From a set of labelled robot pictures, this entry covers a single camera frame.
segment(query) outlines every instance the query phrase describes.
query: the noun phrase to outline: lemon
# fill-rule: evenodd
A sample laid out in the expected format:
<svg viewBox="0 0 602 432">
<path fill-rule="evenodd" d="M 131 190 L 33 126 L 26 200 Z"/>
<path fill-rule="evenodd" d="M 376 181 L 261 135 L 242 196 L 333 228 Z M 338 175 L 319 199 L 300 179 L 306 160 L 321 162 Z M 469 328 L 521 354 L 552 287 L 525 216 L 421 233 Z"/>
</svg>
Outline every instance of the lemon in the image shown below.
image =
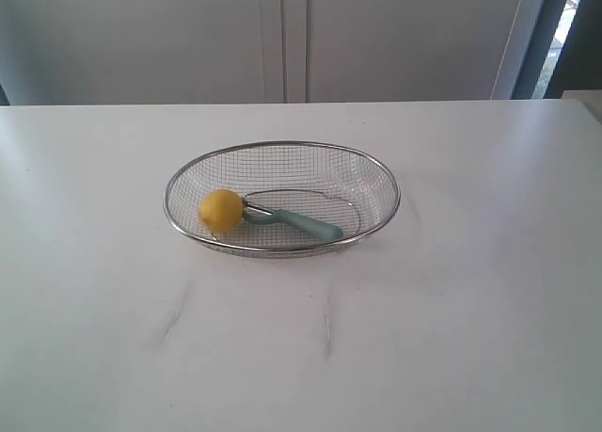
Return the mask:
<svg viewBox="0 0 602 432">
<path fill-rule="evenodd" d="M 198 218 L 210 232 L 229 232 L 243 216 L 243 200 L 228 189 L 215 190 L 198 206 Z"/>
</svg>

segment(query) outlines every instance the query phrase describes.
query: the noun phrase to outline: oval basket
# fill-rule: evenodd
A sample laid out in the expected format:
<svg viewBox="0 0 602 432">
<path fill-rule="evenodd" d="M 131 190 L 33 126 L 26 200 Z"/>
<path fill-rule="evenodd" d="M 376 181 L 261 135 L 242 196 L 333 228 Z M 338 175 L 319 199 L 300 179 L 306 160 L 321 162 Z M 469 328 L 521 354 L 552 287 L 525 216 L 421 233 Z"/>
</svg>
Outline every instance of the oval basket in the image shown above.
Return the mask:
<svg viewBox="0 0 602 432">
<path fill-rule="evenodd" d="M 285 224 L 214 234 L 198 220 L 198 204 L 216 189 L 232 190 L 268 210 L 285 209 L 339 226 L 323 242 Z M 167 184 L 164 209 L 179 232 L 230 254 L 288 258 L 339 250 L 383 228 L 395 216 L 400 189 L 391 171 L 365 152 L 317 142 L 271 141 L 229 147 L 190 161 Z"/>
</svg>

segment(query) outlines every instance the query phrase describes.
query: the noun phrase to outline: basket rim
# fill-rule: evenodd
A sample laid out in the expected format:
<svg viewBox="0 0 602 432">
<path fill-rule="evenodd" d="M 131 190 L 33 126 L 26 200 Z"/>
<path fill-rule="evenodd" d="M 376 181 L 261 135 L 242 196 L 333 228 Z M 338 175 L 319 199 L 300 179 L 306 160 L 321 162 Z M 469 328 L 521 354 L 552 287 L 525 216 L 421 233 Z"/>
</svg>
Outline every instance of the basket rim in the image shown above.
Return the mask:
<svg viewBox="0 0 602 432">
<path fill-rule="evenodd" d="M 374 163 L 378 167 L 380 167 L 391 180 L 391 182 L 393 184 L 393 189 L 395 190 L 395 204 L 394 204 L 393 208 L 391 208 L 390 213 L 384 220 L 382 220 L 375 226 L 369 228 L 365 232 L 354 234 L 353 236 L 342 237 L 341 239 L 337 239 L 335 241 L 324 242 L 323 244 L 289 246 L 289 247 L 282 247 L 282 248 L 246 247 L 246 246 L 237 246 L 234 244 L 227 244 L 227 243 L 220 242 L 220 241 L 214 241 L 212 239 L 199 236 L 198 234 L 195 234 L 193 232 L 189 232 L 180 223 L 178 223 L 178 221 L 171 214 L 171 211 L 169 211 L 169 194 L 171 193 L 171 189 L 172 189 L 173 185 L 176 183 L 178 178 L 180 178 L 180 176 L 185 171 L 187 171 L 189 168 L 191 168 L 193 165 L 195 165 L 198 162 L 201 162 L 205 159 L 209 159 L 210 157 L 216 156 L 218 154 L 224 154 L 227 152 L 237 152 L 240 150 L 248 150 L 251 148 L 275 147 L 275 146 L 300 146 L 300 147 L 330 148 L 330 149 L 334 149 L 334 150 L 342 150 L 345 152 L 352 152 L 354 154 L 357 154 L 359 156 L 367 158 L 372 163 Z M 301 253 L 301 252 L 308 252 L 311 250 L 326 250 L 326 249 L 334 250 L 336 248 L 344 247 L 348 244 L 358 242 L 359 240 L 364 239 L 365 237 L 369 236 L 370 234 L 373 234 L 373 233 L 379 231 L 380 229 L 382 229 L 383 227 L 385 227 L 397 214 L 400 203 L 401 203 L 401 189 L 397 183 L 397 180 L 395 179 L 393 172 L 385 164 L 380 162 L 378 159 L 367 154 L 366 152 L 362 152 L 362 151 L 356 150 L 354 148 L 345 147 L 342 145 L 324 143 L 324 142 L 307 141 L 307 140 L 265 140 L 265 141 L 260 141 L 260 142 L 245 143 L 242 145 L 233 145 L 231 147 L 226 147 L 226 148 L 222 148 L 222 149 L 215 150 L 212 152 L 207 152 L 199 157 L 196 157 L 195 159 L 191 160 L 190 162 L 183 165 L 180 169 L 178 169 L 178 171 L 176 171 L 173 174 L 173 176 L 167 183 L 166 190 L 163 195 L 163 211 L 166 214 L 167 220 L 169 221 L 171 226 L 173 226 L 177 231 L 181 232 L 183 235 L 185 235 L 191 239 L 194 239 L 196 241 L 199 241 L 201 244 L 206 245 L 208 247 L 214 247 L 215 249 L 228 248 L 228 249 L 234 250 L 234 251 L 254 253 L 254 254 L 257 254 L 258 256 L 260 254 L 266 254 L 266 255 L 268 255 L 268 254 L 295 254 L 295 253 Z"/>
</svg>

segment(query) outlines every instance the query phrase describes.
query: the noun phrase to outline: teal handle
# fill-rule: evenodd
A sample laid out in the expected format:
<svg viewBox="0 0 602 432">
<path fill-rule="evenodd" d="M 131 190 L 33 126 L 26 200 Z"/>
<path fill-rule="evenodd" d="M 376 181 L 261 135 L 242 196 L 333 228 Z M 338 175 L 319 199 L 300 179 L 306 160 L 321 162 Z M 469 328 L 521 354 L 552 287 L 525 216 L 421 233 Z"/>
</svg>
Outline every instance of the teal handle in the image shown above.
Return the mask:
<svg viewBox="0 0 602 432">
<path fill-rule="evenodd" d="M 260 216 L 243 213 L 246 221 L 257 225 L 268 225 L 270 223 L 286 223 L 287 225 L 297 228 L 302 232 L 311 234 L 313 237 L 324 241 L 334 241 L 342 238 L 342 229 L 336 225 L 331 225 L 315 218 L 301 216 L 291 211 L 278 209 L 270 215 Z"/>
</svg>

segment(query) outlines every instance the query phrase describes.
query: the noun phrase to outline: white table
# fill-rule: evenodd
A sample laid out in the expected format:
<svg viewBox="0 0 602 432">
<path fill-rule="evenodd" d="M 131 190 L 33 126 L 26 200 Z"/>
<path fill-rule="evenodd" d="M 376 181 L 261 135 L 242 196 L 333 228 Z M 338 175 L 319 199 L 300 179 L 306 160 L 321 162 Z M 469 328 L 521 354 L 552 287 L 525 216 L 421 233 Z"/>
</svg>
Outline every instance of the white table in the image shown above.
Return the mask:
<svg viewBox="0 0 602 432">
<path fill-rule="evenodd" d="M 301 260 L 170 227 L 177 168 L 278 138 L 381 159 L 399 214 Z M 602 127 L 575 101 L 2 108 L 0 208 L 2 432 L 602 430 Z"/>
</svg>

